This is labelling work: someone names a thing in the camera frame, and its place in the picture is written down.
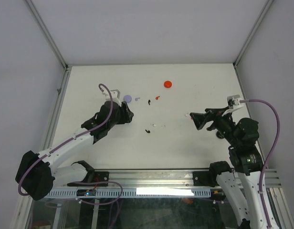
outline white wall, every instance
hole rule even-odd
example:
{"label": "white wall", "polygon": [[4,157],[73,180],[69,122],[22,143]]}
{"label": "white wall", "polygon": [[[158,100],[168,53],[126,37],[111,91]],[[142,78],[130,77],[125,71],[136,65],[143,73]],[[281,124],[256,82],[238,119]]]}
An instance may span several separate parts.
{"label": "white wall", "polygon": [[[247,98],[269,101],[281,119],[281,135],[271,161],[280,176],[294,218],[294,0],[277,0],[259,28],[239,68]],[[260,143],[269,152],[275,118],[264,105],[250,105],[260,121]]]}
{"label": "white wall", "polygon": [[266,0],[33,0],[68,64],[231,63]]}
{"label": "white wall", "polygon": [[62,68],[21,0],[0,0],[0,229],[17,204],[21,157],[39,150]]}

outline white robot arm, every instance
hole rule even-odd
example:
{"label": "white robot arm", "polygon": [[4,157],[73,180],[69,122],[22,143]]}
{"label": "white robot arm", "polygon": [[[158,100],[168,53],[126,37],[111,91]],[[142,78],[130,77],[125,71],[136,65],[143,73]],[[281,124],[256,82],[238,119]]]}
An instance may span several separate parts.
{"label": "white robot arm", "polygon": [[210,164],[209,183],[205,185],[220,185],[228,198],[236,216],[239,229],[268,229],[267,217],[262,205],[265,200],[268,217],[272,229],[278,229],[267,196],[265,181],[262,179],[262,192],[259,190],[259,180],[263,168],[262,156],[255,143],[259,138],[258,122],[243,118],[238,124],[233,122],[232,112],[243,107],[239,95],[228,97],[228,106],[220,109],[206,109],[206,113],[190,113],[194,124],[201,130],[207,122],[213,122],[208,131],[217,130],[219,138],[225,138],[229,143],[230,161],[237,172],[243,186],[245,196],[236,185],[229,164],[225,161]]}
{"label": "white robot arm", "polygon": [[103,94],[107,101],[100,111],[85,121],[66,141],[37,154],[32,151],[24,154],[16,175],[19,192],[22,187],[34,200],[39,200],[53,187],[75,181],[94,182],[94,169],[84,161],[75,162],[68,167],[59,166],[105,137],[113,126],[132,121],[134,114],[126,102],[119,101],[118,90],[111,91],[111,95],[104,91]]}

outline small red object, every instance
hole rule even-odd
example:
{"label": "small red object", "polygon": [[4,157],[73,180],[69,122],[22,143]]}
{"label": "small red object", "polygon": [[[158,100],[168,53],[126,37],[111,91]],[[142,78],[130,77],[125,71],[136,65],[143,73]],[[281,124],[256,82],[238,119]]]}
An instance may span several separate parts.
{"label": "small red object", "polygon": [[171,81],[165,81],[165,83],[164,83],[164,87],[166,87],[166,88],[171,88],[171,86],[172,86],[172,82]]}

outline white tabletop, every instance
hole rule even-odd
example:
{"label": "white tabletop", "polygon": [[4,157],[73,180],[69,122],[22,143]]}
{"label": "white tabletop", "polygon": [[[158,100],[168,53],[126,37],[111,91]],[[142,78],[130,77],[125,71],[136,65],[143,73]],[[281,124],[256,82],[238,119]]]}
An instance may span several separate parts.
{"label": "white tabletop", "polygon": [[[163,86],[166,80],[172,81],[169,89]],[[230,162],[229,144],[206,130],[210,123],[197,131],[185,114],[226,107],[227,96],[242,96],[232,64],[73,67],[53,144],[71,136],[99,111],[105,102],[99,83],[118,89],[121,99],[132,96],[128,106],[133,121],[114,126],[105,138],[62,166],[78,160],[98,169],[204,168],[215,161]],[[233,113],[236,122],[248,116],[246,107]]]}

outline purple cable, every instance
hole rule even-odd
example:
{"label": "purple cable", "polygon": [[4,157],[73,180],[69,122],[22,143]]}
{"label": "purple cable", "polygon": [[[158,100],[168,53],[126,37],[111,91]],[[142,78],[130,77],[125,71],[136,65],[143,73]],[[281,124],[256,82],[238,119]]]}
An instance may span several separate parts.
{"label": "purple cable", "polygon": [[114,203],[112,203],[111,206],[110,206],[109,220],[108,220],[108,228],[110,227],[110,221],[111,221],[111,214],[112,214],[113,205],[114,205]]}
{"label": "purple cable", "polygon": [[89,205],[108,205],[108,204],[112,204],[116,201],[118,201],[118,199],[122,196],[123,194],[123,187],[121,184],[115,182],[115,181],[100,181],[100,182],[94,182],[94,183],[85,183],[85,182],[74,182],[75,184],[78,184],[78,185],[95,185],[95,184],[115,184],[115,185],[118,185],[120,187],[120,194],[118,195],[117,198],[115,198],[114,200],[112,201],[109,201],[109,202],[106,202],[106,203],[90,203],[90,202],[87,202],[87,201],[84,201],[80,198],[78,198],[80,201],[82,201],[83,203],[85,204],[89,204]]}
{"label": "purple cable", "polygon": [[262,208],[263,208],[263,210],[265,212],[268,228],[271,228],[272,225],[271,225],[269,213],[268,213],[267,206],[266,206],[266,201],[265,201],[265,198],[263,196],[263,189],[262,189],[263,182],[262,181],[263,181],[263,176],[264,176],[266,168],[267,168],[269,158],[272,156],[272,154],[274,152],[274,148],[276,146],[276,143],[277,143],[277,141],[279,139],[279,135],[280,135],[280,131],[281,131],[280,118],[279,118],[279,115],[278,115],[276,109],[270,103],[268,103],[267,101],[264,101],[264,100],[261,100],[261,99],[247,99],[247,100],[241,100],[240,102],[241,103],[259,102],[259,103],[262,103],[262,104],[266,104],[267,106],[269,106],[271,108],[271,110],[273,111],[273,113],[275,115],[275,118],[276,118],[276,126],[277,126],[277,128],[276,128],[275,139],[274,139],[274,142],[273,142],[272,147],[270,149],[270,152],[269,152],[268,156],[266,157],[265,163],[264,163],[264,165],[262,167],[260,180],[259,180],[259,192],[260,192],[261,200],[262,200]]}
{"label": "purple cable", "polygon": [[116,204],[117,204],[117,212],[116,212],[116,216],[114,217],[114,219],[112,220],[112,223],[111,223],[111,225],[110,226],[108,226],[108,229],[111,229],[112,227],[113,227],[113,225],[114,225],[114,223],[115,223],[115,221],[116,221],[116,219],[117,219],[117,216],[118,216],[118,210],[119,210],[119,203],[118,203],[118,201],[116,202]]}
{"label": "purple cable", "polygon": [[[107,118],[99,125],[93,127],[92,129],[90,130],[87,130],[87,131],[84,131],[78,135],[76,135],[76,137],[80,137],[82,135],[85,135],[91,131],[94,131],[100,127],[102,127],[110,118],[111,114],[112,114],[112,111],[113,111],[113,98],[112,98],[112,95],[111,95],[111,92],[110,90],[107,88],[107,86],[105,86],[104,84],[100,83],[98,85],[99,89],[103,92],[104,90],[101,88],[101,87],[104,87],[108,93],[109,93],[109,96],[110,96],[110,111],[109,111],[109,114],[107,116]],[[70,141],[72,141],[73,138],[70,138],[70,139],[67,139],[65,142],[62,142],[60,145],[58,145],[56,148],[52,149],[49,153],[52,154],[53,152],[55,152],[56,150],[60,149],[62,146],[66,145],[67,143],[69,143]],[[44,158],[46,158],[47,155],[43,155],[42,157],[40,157],[38,160],[36,160],[27,170],[26,172],[23,174],[20,182],[19,182],[19,185],[18,185],[18,192],[21,196],[28,196],[29,194],[28,193],[23,193],[22,190],[21,190],[21,187],[22,187],[22,183],[24,181],[24,179],[27,177],[27,175],[29,174],[29,172],[36,166],[36,164],[38,164],[40,161],[42,161]]]}
{"label": "purple cable", "polygon": [[116,213],[116,216],[115,216],[110,228],[113,228],[114,224],[116,223],[117,217],[118,217],[118,215],[120,213],[120,209],[122,208],[122,205],[123,205],[123,200],[121,201],[120,206],[118,204],[118,201],[116,203],[117,203],[117,213]]}

